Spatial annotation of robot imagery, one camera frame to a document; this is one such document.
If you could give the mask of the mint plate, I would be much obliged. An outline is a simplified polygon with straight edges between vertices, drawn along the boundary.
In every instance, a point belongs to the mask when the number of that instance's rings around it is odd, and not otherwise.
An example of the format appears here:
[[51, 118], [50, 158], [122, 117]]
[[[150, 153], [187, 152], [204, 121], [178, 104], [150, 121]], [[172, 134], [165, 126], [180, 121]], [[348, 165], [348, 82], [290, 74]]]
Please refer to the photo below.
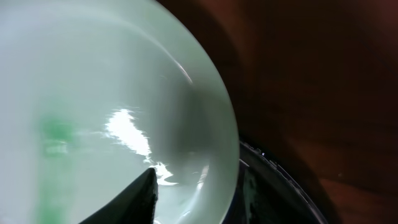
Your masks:
[[155, 223], [222, 223], [238, 167], [221, 76], [159, 3], [1, 0], [2, 223], [80, 223], [145, 170]]

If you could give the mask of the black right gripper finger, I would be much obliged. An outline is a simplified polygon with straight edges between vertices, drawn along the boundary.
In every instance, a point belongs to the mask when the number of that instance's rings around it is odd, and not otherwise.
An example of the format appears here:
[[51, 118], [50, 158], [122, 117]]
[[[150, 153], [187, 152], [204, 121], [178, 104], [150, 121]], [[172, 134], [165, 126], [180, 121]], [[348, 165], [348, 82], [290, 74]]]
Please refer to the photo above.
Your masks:
[[157, 199], [155, 169], [148, 168], [112, 201], [80, 224], [153, 224]]

